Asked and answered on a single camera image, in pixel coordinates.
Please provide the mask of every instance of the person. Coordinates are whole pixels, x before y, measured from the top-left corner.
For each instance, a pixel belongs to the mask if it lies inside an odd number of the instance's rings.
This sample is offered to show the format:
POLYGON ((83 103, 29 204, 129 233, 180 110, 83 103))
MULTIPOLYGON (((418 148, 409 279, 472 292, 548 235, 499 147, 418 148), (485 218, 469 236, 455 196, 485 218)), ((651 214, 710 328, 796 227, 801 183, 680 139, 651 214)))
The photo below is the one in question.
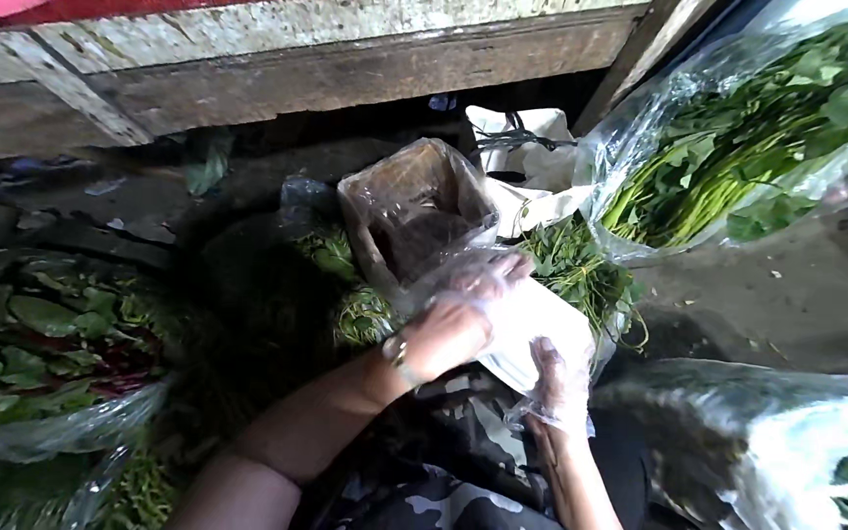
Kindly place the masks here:
POLYGON ((470 362, 493 333, 480 308, 530 271, 507 254, 488 271, 456 274, 451 295, 435 297, 394 340, 258 417, 206 466, 167 528, 639 528, 642 443, 615 428, 617 418, 596 415, 589 441, 587 382, 568 380, 550 341, 531 344, 536 411, 565 419, 572 410, 582 427, 539 414, 525 417, 529 435, 511 429, 505 411, 521 396, 470 362))

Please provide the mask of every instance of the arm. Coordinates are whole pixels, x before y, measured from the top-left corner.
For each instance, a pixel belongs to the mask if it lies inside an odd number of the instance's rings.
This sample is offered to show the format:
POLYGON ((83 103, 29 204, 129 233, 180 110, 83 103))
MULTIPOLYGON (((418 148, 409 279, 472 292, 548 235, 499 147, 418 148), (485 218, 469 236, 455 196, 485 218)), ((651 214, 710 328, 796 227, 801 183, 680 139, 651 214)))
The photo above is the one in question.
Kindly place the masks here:
POLYGON ((558 519, 566 530, 621 530, 586 435, 579 440, 529 418, 546 462, 558 519))
POLYGON ((559 426, 526 418, 545 461, 558 518, 566 530, 622 530, 588 443, 586 377, 572 381, 548 339, 532 344, 539 368, 536 392, 543 416, 559 426))
POLYGON ((287 528, 300 488, 409 389, 373 349, 258 417, 203 470, 168 528, 287 528))
MULTIPOLYGON (((470 360, 489 324, 471 306, 438 302, 402 331, 406 364, 430 381, 470 360)), ((276 403, 201 473, 170 530, 287 528, 299 485, 316 478, 388 403, 413 386, 380 348, 326 373, 276 403)))

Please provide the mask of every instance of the hand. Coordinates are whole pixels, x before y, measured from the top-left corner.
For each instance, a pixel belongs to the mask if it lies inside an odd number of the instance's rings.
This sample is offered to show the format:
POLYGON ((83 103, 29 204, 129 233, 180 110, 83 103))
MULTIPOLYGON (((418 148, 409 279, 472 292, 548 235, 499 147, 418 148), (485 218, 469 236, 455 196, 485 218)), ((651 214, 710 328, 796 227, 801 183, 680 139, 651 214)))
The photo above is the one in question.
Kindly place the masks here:
POLYGON ((539 380, 531 393, 528 407, 529 427, 536 434, 545 424, 557 427, 565 434, 587 438, 588 367, 570 371, 551 341, 541 337, 531 344, 532 360, 539 380))
POLYGON ((430 306, 401 332, 408 344, 405 363, 414 377, 432 381, 473 360, 492 337, 486 308, 531 271, 531 259, 511 252, 454 273, 430 306))

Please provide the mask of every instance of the concrete floor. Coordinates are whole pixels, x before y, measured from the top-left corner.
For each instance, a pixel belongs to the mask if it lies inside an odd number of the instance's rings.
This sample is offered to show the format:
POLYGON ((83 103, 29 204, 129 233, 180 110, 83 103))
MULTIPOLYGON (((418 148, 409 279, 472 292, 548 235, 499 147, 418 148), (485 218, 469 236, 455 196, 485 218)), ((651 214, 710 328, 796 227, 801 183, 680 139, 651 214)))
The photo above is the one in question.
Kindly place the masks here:
POLYGON ((848 210, 639 268, 649 356, 848 373, 848 210))

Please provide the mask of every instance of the wrist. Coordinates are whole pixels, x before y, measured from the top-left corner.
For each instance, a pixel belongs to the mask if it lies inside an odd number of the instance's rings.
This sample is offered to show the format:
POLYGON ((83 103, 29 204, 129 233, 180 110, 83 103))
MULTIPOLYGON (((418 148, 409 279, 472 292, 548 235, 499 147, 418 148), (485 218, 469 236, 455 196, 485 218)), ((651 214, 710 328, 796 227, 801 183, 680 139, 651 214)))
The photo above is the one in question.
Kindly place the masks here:
POLYGON ((364 355, 362 392, 374 405, 383 409, 413 388, 384 358, 381 346, 364 355))

